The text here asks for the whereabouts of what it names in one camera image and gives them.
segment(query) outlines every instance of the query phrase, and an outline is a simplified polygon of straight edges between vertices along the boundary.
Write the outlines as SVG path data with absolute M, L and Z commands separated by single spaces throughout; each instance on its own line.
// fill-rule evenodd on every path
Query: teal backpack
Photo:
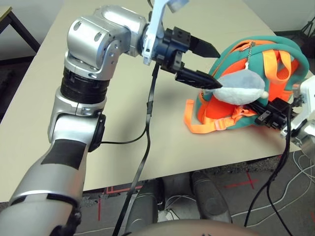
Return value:
M 258 101 L 266 106 L 276 97 L 288 101 L 292 95 L 292 85 L 305 79 L 309 63 L 300 47 L 290 39 L 279 36 L 253 36 L 241 39 L 221 54 L 209 74 L 215 79 L 242 69 L 249 57 L 248 69 L 254 71 L 265 82 L 268 98 Z M 201 124 L 192 124 L 192 114 L 196 113 Z M 196 100 L 187 100 L 184 122 L 192 133 L 210 133 L 216 130 L 236 129 L 255 124 L 257 114 L 243 106 L 217 100 L 212 93 L 201 91 Z

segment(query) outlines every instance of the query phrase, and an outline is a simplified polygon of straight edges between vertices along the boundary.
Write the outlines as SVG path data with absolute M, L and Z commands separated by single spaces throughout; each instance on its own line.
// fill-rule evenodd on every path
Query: wall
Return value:
M 243 0 L 273 31 L 300 30 L 315 15 L 315 0 Z
M 64 0 L 0 0 L 41 43 Z M 315 15 L 315 0 L 243 0 L 273 31 L 299 30 Z M 0 35 L 0 60 L 34 55 L 11 28 Z
M 64 0 L 0 0 L 0 5 L 9 5 L 23 25 L 41 43 Z M 34 55 L 33 50 L 8 26 L 0 34 L 0 60 Z

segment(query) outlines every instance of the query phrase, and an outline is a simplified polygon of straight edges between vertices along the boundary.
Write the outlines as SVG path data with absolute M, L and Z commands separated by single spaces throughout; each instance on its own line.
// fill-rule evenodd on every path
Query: table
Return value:
M 15 31 L 27 42 L 27 44 L 37 52 L 40 44 L 31 35 L 31 33 L 24 27 L 24 25 L 19 21 L 19 19 L 11 11 L 11 6 L 0 6 L 0 33 L 4 29 L 11 25 Z
M 121 5 L 146 17 L 150 11 L 145 0 L 65 1 L 0 125 L 0 202 L 9 200 L 24 173 L 50 145 L 47 127 L 55 90 L 61 84 L 69 26 L 102 4 Z M 243 37 L 273 35 L 241 0 L 191 0 L 175 14 L 166 10 L 163 23 L 211 42 L 219 52 Z M 187 53 L 183 61 L 187 68 L 208 72 L 215 60 Z M 140 56 L 119 58 L 103 112 L 107 115 L 104 140 L 127 141 L 141 134 L 153 66 L 144 65 Z M 284 140 L 265 127 L 191 134 L 184 125 L 183 113 L 186 99 L 194 99 L 197 94 L 197 89 L 175 82 L 174 75 L 159 72 L 150 130 L 152 145 L 141 179 L 283 152 Z M 143 138 L 129 145 L 102 145 L 90 153 L 84 189 L 131 182 L 145 148 Z

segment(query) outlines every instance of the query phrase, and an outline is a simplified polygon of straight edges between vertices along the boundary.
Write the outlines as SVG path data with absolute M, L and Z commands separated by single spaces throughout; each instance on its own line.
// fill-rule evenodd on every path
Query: white robot part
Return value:
M 300 87 L 295 91 L 297 96 L 302 96 L 302 112 L 298 114 L 291 122 L 291 130 L 294 130 L 300 126 L 300 124 L 308 119 L 315 111 L 315 76 L 310 77 L 301 83 Z M 280 135 L 285 137 L 287 134 L 287 126 L 285 126 Z
M 174 13 L 182 8 L 188 0 L 155 0 L 151 22 L 148 26 L 146 34 L 143 40 L 143 63 L 150 65 L 152 57 L 154 56 L 154 45 L 157 37 L 163 37 L 163 34 L 159 32 L 162 18 L 164 15 L 165 5 L 167 4 L 170 10 Z

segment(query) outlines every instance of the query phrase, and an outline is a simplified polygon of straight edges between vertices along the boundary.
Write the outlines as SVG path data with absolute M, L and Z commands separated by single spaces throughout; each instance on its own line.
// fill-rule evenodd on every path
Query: orange strap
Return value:
M 231 117 L 225 117 L 220 119 L 211 119 L 203 116 L 203 124 L 192 124 L 192 113 L 193 113 L 194 100 L 187 100 L 184 114 L 184 123 L 188 129 L 195 134 L 206 134 L 215 130 L 225 130 L 227 127 L 234 126 L 242 116 L 251 117 L 256 115 L 255 112 L 245 110 L 242 107 L 237 107 Z
M 269 101 L 273 101 L 276 97 L 279 97 L 286 86 L 294 68 L 291 66 L 290 53 L 285 51 L 279 51 L 281 62 L 284 68 L 278 71 L 278 61 L 276 57 L 277 51 L 267 50 L 262 52 L 264 60 L 264 70 L 267 79 L 270 81 L 269 86 Z
M 281 74 L 278 73 L 278 63 L 277 57 L 274 50 L 263 51 L 263 59 L 264 59 L 264 69 L 266 77 L 273 84 L 283 84 L 286 83 L 291 76 L 291 56 L 290 53 L 285 51 L 279 51 L 281 61 L 286 68 L 285 71 L 281 71 Z

